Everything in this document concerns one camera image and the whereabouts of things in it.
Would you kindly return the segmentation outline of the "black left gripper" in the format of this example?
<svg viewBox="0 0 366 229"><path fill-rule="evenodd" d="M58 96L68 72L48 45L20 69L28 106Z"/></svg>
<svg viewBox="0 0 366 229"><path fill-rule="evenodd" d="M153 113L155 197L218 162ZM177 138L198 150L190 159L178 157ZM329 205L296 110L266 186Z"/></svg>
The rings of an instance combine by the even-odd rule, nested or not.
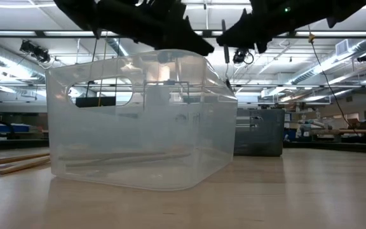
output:
<svg viewBox="0 0 366 229"><path fill-rule="evenodd" d="M134 42L162 43L162 49L187 50L202 56L214 47L192 29L181 0L100 0L99 25Z"/></svg>

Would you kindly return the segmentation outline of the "white air vent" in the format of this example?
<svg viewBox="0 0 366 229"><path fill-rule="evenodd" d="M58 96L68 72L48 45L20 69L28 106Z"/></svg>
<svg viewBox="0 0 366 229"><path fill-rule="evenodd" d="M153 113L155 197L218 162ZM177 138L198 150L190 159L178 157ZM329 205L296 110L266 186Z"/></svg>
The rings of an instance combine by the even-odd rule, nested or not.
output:
<svg viewBox="0 0 366 229"><path fill-rule="evenodd" d="M340 57L349 52L349 41L344 39L335 45L335 54Z"/></svg>

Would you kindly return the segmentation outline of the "black ceiling equipment cluster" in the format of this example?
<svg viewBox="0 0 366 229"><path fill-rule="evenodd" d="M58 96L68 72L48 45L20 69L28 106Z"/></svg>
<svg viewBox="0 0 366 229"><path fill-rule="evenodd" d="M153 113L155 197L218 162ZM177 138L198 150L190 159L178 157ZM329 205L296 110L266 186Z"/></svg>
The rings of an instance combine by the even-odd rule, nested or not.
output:
<svg viewBox="0 0 366 229"><path fill-rule="evenodd" d="M35 45L29 40L22 41L20 51L25 53L26 55L30 55L40 63L48 63L51 60L47 49L44 49L39 45Z"/></svg>

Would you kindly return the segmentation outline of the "grey translucent plastic bin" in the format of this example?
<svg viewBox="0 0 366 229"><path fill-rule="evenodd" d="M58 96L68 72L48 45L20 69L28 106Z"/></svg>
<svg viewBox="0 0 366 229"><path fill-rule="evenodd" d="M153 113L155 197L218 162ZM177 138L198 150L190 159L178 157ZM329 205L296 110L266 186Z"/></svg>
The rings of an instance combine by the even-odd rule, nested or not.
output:
<svg viewBox="0 0 366 229"><path fill-rule="evenodd" d="M284 119L282 109L238 109L234 155L281 156Z"/></svg>

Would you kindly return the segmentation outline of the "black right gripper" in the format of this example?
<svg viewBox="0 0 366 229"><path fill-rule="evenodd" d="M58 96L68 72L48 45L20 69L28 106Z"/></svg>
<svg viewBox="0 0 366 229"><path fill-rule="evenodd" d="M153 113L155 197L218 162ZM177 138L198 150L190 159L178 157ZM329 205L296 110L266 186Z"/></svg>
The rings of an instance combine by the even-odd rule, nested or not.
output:
<svg viewBox="0 0 366 229"><path fill-rule="evenodd" d="M253 48L264 53L274 36L298 28L299 0L250 0L252 11L216 38L219 45Z"/></svg>

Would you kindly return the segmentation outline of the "wooden workbench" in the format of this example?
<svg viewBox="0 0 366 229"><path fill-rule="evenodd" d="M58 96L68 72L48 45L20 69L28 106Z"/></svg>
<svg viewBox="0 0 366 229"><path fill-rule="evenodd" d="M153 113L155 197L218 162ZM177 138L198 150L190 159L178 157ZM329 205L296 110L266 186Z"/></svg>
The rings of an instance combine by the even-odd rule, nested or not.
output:
<svg viewBox="0 0 366 229"><path fill-rule="evenodd" d="M310 135L342 135L342 134L366 134L366 129L307 129L300 132L309 132Z"/></svg>

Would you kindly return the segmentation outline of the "blue flat storage box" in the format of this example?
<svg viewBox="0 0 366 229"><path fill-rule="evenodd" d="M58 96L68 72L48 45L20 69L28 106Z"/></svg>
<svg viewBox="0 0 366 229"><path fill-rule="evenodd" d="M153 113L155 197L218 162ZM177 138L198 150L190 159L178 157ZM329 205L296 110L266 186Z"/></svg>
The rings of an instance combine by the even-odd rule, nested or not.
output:
<svg viewBox="0 0 366 229"><path fill-rule="evenodd" d="M26 125L26 124L15 124L13 123L12 125L12 129L14 132L28 132L30 129L30 125ZM11 129L3 124L0 124L0 133L5 133L5 132L10 132Z"/></svg>

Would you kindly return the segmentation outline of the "clear plastic bin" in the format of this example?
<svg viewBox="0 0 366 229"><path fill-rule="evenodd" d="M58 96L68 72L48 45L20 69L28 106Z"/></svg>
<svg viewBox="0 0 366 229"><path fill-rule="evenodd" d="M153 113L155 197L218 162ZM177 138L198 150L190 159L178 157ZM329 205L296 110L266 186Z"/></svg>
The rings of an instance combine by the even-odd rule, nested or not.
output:
<svg viewBox="0 0 366 229"><path fill-rule="evenodd" d="M160 64L159 52L170 61ZM187 103L148 106L145 81L187 81ZM79 108L78 97L116 97ZM186 50L156 50L46 72L51 171L66 179L148 190L182 190L233 159L238 100L209 61ZM99 160L64 155L164 152Z"/></svg>

